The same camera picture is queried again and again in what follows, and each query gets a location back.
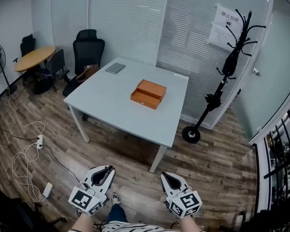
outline coat rack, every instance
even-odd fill
[[[252,28],[266,28],[266,26],[259,26],[259,25],[254,25],[254,26],[249,27],[249,22],[250,22],[250,18],[251,18],[251,14],[252,14],[251,11],[249,12],[247,19],[245,18],[245,16],[242,16],[238,12],[237,9],[235,11],[240,15],[240,17],[243,21],[243,31],[241,33],[239,41],[237,41],[237,38],[234,35],[234,33],[231,31],[231,29],[228,26],[226,26],[226,28],[234,36],[236,45],[232,46],[229,42],[227,43],[234,50],[227,57],[227,59],[224,63],[224,66],[222,68],[222,72],[220,72],[220,70],[217,68],[217,71],[219,72],[219,74],[224,75],[224,77],[223,77],[222,81],[220,82],[215,93],[214,94],[207,94],[207,96],[205,97],[206,102],[207,102],[207,107],[206,107],[205,111],[203,112],[202,116],[200,117],[198,123],[195,126],[187,126],[182,131],[182,136],[188,143],[195,144],[200,140],[201,135],[200,135],[200,132],[198,131],[199,126],[201,125],[201,123],[203,122],[203,120],[205,119],[205,117],[207,116],[207,114],[209,112],[213,111],[215,108],[220,107],[220,105],[221,105],[220,98],[221,98],[221,95],[223,93],[223,90],[222,90],[223,86],[227,83],[228,78],[230,80],[236,79],[236,77],[231,77],[231,76],[234,74],[234,71],[235,71],[235,68],[237,65],[238,55],[240,54],[240,52],[242,52],[244,55],[251,57],[251,54],[243,52],[243,47],[245,45],[248,45],[248,44],[257,43],[257,41],[250,41],[249,42],[250,38],[247,38],[248,32]]]

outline sneaker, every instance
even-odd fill
[[[120,197],[118,196],[117,193],[113,193],[112,197],[111,197],[111,201],[112,201],[112,204],[120,204]]]

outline round wooden table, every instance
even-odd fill
[[[49,58],[55,51],[56,49],[54,46],[46,46],[29,52],[15,64],[14,70],[16,72],[30,71],[32,67],[42,62],[46,64],[47,58]],[[51,88],[52,83],[48,78],[38,81],[35,73],[32,73],[32,75],[35,81],[33,88],[34,94],[42,94]]]

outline human arm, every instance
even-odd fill
[[[82,213],[81,216],[76,220],[70,231],[77,232],[92,232],[93,219],[92,217]]]
[[[202,232],[191,216],[180,219],[182,232]]]

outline brown leather bag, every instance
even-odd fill
[[[96,73],[100,67],[98,65],[87,65],[84,67],[83,73],[77,76],[76,80],[78,83],[83,83],[88,78],[90,78],[94,73]]]

